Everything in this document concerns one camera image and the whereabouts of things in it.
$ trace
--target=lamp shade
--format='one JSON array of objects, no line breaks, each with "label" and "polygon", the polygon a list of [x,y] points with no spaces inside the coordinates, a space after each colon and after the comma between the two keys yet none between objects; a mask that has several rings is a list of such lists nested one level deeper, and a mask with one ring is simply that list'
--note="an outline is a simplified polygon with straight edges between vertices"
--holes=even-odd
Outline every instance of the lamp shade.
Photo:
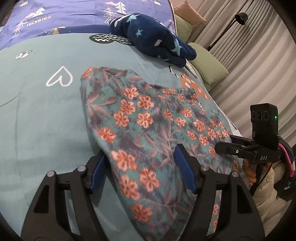
[{"label": "lamp shade", "polygon": [[245,23],[248,20],[248,15],[244,12],[240,12],[239,14],[235,15],[235,20],[241,24],[241,25],[245,25]]}]

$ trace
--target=navy blue clothing with stars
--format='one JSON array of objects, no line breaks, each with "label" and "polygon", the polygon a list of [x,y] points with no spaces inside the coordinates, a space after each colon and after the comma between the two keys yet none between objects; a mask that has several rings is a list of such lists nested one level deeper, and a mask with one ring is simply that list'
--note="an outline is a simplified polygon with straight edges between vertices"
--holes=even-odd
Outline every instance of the navy blue clothing with stars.
[{"label": "navy blue clothing with stars", "polygon": [[114,19],[110,34],[128,38],[143,53],[185,67],[196,58],[195,50],[156,19],[134,13]]}]

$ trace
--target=human hand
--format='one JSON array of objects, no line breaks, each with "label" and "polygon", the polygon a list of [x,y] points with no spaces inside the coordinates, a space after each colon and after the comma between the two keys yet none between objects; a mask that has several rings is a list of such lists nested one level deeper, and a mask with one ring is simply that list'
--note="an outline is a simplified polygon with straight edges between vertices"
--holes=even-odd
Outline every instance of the human hand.
[{"label": "human hand", "polygon": [[247,175],[248,179],[249,179],[249,183],[250,186],[253,185],[253,183],[256,182],[256,172],[254,172],[251,168],[250,168],[250,163],[247,159],[244,159],[242,162],[242,169],[245,172],[245,174]]}]

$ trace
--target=black lamp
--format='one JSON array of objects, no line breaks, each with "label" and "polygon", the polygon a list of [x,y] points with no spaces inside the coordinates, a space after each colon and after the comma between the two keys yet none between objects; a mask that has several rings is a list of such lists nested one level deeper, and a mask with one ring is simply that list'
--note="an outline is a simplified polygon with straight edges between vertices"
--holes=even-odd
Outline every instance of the black lamp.
[{"label": "black lamp", "polygon": [[207,47],[207,51],[210,51],[212,49],[212,47],[222,38],[222,36],[231,28],[231,26],[234,25],[235,22],[238,22],[240,25],[245,25],[247,20],[248,20],[248,15],[246,13],[241,12],[239,14],[236,14],[234,16],[234,20],[232,21],[232,23],[227,26],[227,28],[217,38],[217,40],[215,42],[213,42],[209,47]]}]

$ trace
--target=beige curtain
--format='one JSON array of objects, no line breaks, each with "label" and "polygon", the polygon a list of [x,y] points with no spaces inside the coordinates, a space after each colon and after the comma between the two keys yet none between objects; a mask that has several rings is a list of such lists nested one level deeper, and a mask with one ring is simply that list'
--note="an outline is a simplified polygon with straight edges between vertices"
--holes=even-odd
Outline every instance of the beige curtain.
[{"label": "beige curtain", "polygon": [[190,41],[203,47],[214,42],[236,13],[248,14],[246,25],[235,23],[210,51],[229,71],[210,94],[245,137],[251,137],[250,105],[276,105],[279,134],[293,146],[296,44],[276,11],[267,0],[195,0],[194,8],[207,22],[194,27]]}]

